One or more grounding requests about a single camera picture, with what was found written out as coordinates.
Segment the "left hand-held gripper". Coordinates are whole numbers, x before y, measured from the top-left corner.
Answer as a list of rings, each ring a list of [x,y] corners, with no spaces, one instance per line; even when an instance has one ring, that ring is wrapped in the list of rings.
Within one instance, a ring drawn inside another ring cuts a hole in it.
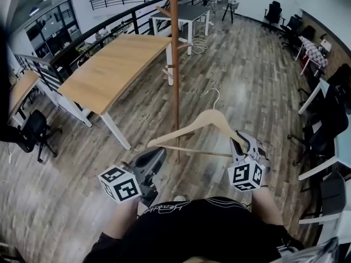
[[[135,198],[149,207],[158,195],[153,182],[166,159],[166,149],[156,147],[139,153],[129,163],[112,165],[98,175],[105,193],[121,204]]]

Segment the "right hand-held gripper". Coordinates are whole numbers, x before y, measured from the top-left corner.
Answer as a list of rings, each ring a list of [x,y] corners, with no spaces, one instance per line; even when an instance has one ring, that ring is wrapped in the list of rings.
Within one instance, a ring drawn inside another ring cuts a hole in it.
[[[233,164],[228,168],[229,183],[235,189],[245,192],[263,186],[263,178],[270,171],[271,162],[266,157],[263,145],[244,131],[236,131],[239,138],[247,144],[243,153],[240,144],[229,138]]]

